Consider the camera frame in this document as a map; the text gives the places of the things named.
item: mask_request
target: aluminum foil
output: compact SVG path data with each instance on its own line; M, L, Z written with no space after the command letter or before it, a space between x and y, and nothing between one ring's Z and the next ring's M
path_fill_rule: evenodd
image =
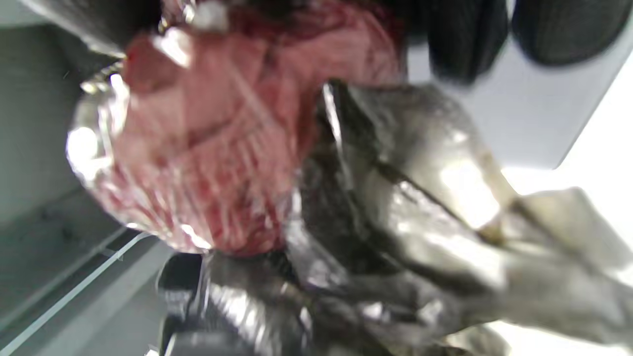
M184 344L178 346L183 350L205 348L206 341L217 339L221 332L239 338L240 342L233 340L229 346L247 345L248 354L257 356L391 355L364 330L322 307L293 279L292 268L282 253L256 258L232 258L219 252L205 255L195 296L179 294L188 302L175 301L174 291L165 293L161 289L168 304L176 306L172 315L185 325L181 332L169 336L180 338L169 341L174 344L171 349L179 343ZM188 307L181 317L183 304ZM199 335L197 346L191 345L196 340L192 334Z
M504 356L510 354L510 346L497 332L486 325L469 327L446 338L446 343L468 350L474 356Z
M631 252L580 191L517 195L432 86L332 82L323 99L339 166L306 162L295 194L287 240L303 285L417 348L496 319L631 346L632 290L613 278Z

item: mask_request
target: red meat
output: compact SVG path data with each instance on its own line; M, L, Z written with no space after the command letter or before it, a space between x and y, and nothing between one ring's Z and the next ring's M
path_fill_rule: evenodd
M282 246L296 169L317 136L321 85L398 81L391 40L369 12L335 0L313 1L286 28L231 11L227 33L171 31L186 63L152 35L130 45L125 127L109 137L112 166L89 187L120 220L181 251Z

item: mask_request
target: white wall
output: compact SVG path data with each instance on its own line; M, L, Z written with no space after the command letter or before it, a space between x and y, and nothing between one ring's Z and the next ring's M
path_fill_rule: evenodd
M612 48L565 68L540 67L510 39L472 88L439 85L471 114L504 166L555 168L573 145L633 48L633 23ZM428 49L409 52L410 79L432 80Z

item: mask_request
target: foil-wrapped food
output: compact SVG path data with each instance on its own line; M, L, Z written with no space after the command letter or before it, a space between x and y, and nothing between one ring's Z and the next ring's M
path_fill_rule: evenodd
M390 37L354 4L312 0L292 25L249 8L224 15L212 23L226 28L139 34L118 68L85 83L67 152L123 223L179 251L251 256L283 245L322 84L401 74Z
M305 161L287 229L306 288L391 343L502 319L631 346L613 271L632 253L582 191L517 195L433 86L323 95L332 142Z

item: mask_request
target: wrapped meat package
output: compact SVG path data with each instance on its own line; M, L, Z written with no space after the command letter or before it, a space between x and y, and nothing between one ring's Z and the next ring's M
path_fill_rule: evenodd
M282 245L322 84L394 83L399 63L352 4L314 0L284 25L214 6L213 26L140 34L123 63L85 83L67 153L122 222L180 251L254 255Z

